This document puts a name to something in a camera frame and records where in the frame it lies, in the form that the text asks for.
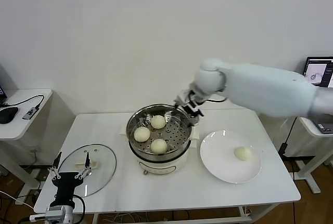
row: computer mouse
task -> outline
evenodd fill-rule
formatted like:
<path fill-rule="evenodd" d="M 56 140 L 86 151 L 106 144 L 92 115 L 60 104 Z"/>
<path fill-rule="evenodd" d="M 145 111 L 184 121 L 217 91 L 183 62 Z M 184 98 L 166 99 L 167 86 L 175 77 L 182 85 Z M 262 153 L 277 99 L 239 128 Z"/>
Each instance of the computer mouse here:
<path fill-rule="evenodd" d="M 0 124 L 8 124 L 19 111 L 17 107 L 8 107 L 0 111 Z"/>

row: wooden floor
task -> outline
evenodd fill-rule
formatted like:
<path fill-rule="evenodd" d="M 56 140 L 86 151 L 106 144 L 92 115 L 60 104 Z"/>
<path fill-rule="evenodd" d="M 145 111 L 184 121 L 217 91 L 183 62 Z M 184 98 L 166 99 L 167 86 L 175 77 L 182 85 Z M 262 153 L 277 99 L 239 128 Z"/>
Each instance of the wooden floor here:
<path fill-rule="evenodd" d="M 291 171 L 290 163 L 285 163 L 289 171 Z M 296 210 L 296 224 L 333 224 L 333 172 L 329 167 L 321 165 L 313 173 L 313 176 L 318 183 L 321 194 L 313 194 L 309 189 L 305 181 L 296 181 L 296 185 L 301 192 L 302 199 L 295 203 Z M 6 177 L 0 177 L 0 190 L 15 195 L 15 193 L 22 186 L 22 182 L 12 174 Z M 3 218 L 5 211 L 8 208 L 6 219 L 10 221 L 7 224 L 15 224 L 21 218 L 27 217 L 33 214 L 33 211 L 26 206 L 15 205 L 13 201 L 7 200 L 7 196 L 1 194 L 3 198 L 0 200 L 0 217 Z M 31 197 L 27 200 L 28 204 L 32 204 Z M 100 215 L 98 223 L 111 223 L 113 219 L 112 214 Z M 149 221 L 163 221 L 167 220 L 186 220 L 190 219 L 202 219 L 202 218 L 217 218 L 217 217 L 233 217 L 238 216 L 238 210 L 236 208 L 222 208 L 222 209 L 201 209 L 201 210 L 189 210 L 183 211 L 164 211 L 164 212 L 151 212 L 138 213 L 138 215 L 132 215 L 134 220 L 138 222 L 146 220 Z M 92 223 L 93 215 L 86 215 L 85 220 L 88 224 Z M 123 216 L 123 222 L 133 222 L 130 216 Z M 269 212 L 262 219 L 258 220 L 255 224 L 293 224 L 293 208 L 292 204 L 281 204 L 274 210 Z"/>

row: glass lid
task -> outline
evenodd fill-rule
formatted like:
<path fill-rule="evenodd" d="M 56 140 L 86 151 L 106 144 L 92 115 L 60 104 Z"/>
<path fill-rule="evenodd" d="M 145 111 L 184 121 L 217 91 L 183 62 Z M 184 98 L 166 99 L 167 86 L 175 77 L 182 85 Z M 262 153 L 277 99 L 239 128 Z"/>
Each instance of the glass lid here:
<path fill-rule="evenodd" d="M 116 156 L 107 146 L 90 144 L 82 146 L 65 158 L 59 172 L 80 172 L 89 152 L 92 171 L 83 179 L 83 183 L 75 188 L 75 194 L 85 197 L 96 193 L 111 180 L 116 169 Z"/>

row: robotic arm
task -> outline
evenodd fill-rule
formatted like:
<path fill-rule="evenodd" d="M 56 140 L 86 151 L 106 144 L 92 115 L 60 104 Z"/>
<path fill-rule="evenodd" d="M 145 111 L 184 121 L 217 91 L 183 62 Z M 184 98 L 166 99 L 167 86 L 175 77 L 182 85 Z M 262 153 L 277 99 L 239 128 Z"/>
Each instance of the robotic arm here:
<path fill-rule="evenodd" d="M 296 72 L 207 59 L 189 90 L 177 96 L 176 106 L 183 107 L 196 124 L 203 116 L 199 106 L 213 94 L 272 117 L 333 120 L 333 89 L 316 87 Z"/>

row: computer screen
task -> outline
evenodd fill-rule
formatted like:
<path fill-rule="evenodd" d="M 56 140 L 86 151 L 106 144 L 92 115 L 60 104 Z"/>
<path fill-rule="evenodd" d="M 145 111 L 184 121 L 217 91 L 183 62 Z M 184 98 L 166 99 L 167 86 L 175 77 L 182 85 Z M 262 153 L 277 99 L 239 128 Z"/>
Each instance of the computer screen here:
<path fill-rule="evenodd" d="M 308 57 L 303 75 L 315 86 L 333 87 L 333 57 Z"/>

